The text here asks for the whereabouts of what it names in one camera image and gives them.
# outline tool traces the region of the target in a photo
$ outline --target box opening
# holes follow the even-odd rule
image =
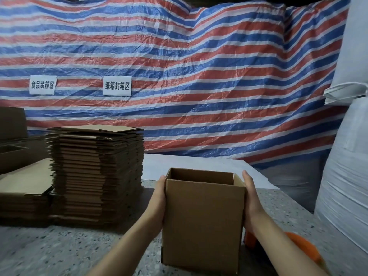
[[[233,185],[233,173],[171,168],[166,179]]]
[[[4,146],[0,146],[0,154],[1,153],[18,151],[18,150],[23,150],[23,149],[26,149],[26,148],[25,147],[20,147],[20,146],[14,146],[14,145],[4,145]]]

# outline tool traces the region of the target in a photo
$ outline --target sign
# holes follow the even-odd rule
[[[31,75],[31,95],[54,95],[56,87],[56,75]]]
[[[105,75],[103,77],[104,96],[128,96],[132,95],[132,78],[128,76]]]

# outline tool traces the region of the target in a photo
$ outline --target person's right hand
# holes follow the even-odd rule
[[[245,170],[243,170],[243,178],[247,192],[244,208],[246,217],[244,227],[246,228],[246,231],[254,234],[255,228],[262,224],[265,219],[269,218],[269,216],[260,203],[253,179]]]

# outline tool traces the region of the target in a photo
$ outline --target gray countertop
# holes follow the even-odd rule
[[[145,187],[139,206],[119,230],[127,230],[146,208],[155,181],[142,181]],[[364,275],[368,255],[340,232],[323,224],[280,190],[257,190],[265,210],[283,228],[304,236],[325,259],[333,275]],[[84,275],[120,239],[121,234],[63,226],[0,227],[0,275],[43,276]],[[135,276],[190,276],[200,273],[160,263],[161,235],[142,257]],[[255,260],[241,247],[240,275],[274,275],[268,265]]]

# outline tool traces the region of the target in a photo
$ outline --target white board on table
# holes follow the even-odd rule
[[[166,175],[170,167],[232,172],[236,173],[240,178],[242,178],[243,170],[246,170],[253,178],[256,188],[279,189],[272,185],[264,175],[246,162],[242,160],[223,158],[144,154],[142,179],[159,180],[161,175]]]

